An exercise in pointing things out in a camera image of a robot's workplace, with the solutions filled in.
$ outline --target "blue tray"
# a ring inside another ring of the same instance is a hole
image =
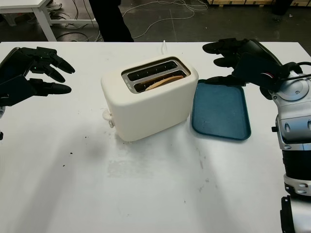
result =
[[[199,81],[193,100],[192,127],[205,135],[248,139],[251,127],[243,89]]]

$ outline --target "concrete floor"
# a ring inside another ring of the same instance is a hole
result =
[[[75,7],[72,0],[57,0],[62,2],[62,12],[75,16]],[[153,0],[122,0],[122,12]],[[79,18],[88,18],[82,0],[76,0]],[[186,0],[188,4],[200,4],[196,0]],[[220,38],[236,37],[256,38],[259,41],[294,41],[299,42],[311,55],[311,8],[291,7],[281,21],[271,13],[271,7],[258,6],[225,6],[219,8],[209,6],[206,11],[195,11],[195,15],[184,20],[165,20],[152,26],[148,33],[135,39],[139,42],[194,42],[217,41]],[[154,21],[164,18],[189,17],[192,12],[185,6],[149,4],[130,11],[124,21],[133,37],[142,34]],[[0,41],[46,41],[46,38],[36,21],[27,23],[27,16],[17,19],[17,26],[10,27],[6,22],[0,22]],[[98,27],[91,24],[83,29],[70,30],[64,25],[54,25],[52,30],[55,36],[67,32],[82,32],[89,40],[94,41],[98,34]],[[85,41],[86,37],[80,34],[71,34],[59,38],[59,41]]]

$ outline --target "table leg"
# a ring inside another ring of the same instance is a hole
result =
[[[45,6],[42,7],[42,11],[45,14],[45,18],[47,19],[49,25],[52,26],[50,14]]]
[[[33,12],[47,38],[48,41],[57,41],[44,12],[39,8],[32,8]]]

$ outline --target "toaster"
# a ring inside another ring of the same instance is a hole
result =
[[[103,117],[124,141],[148,137],[187,119],[197,82],[191,65],[168,54],[120,68],[102,77]]]

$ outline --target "table surface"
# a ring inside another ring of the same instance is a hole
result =
[[[283,63],[311,61],[298,43],[263,44]],[[204,53],[203,43],[167,45],[200,79],[231,72],[213,64],[220,56]],[[36,46],[57,49],[76,73],[64,74],[70,94],[32,97],[0,121],[0,232],[281,232],[284,167],[270,128],[277,109],[258,87],[244,88],[246,141],[199,135],[188,118],[126,143],[102,119],[100,79],[160,55],[161,43],[7,42],[0,61],[13,47]]]
[[[0,0],[0,9],[40,7],[47,0]]]

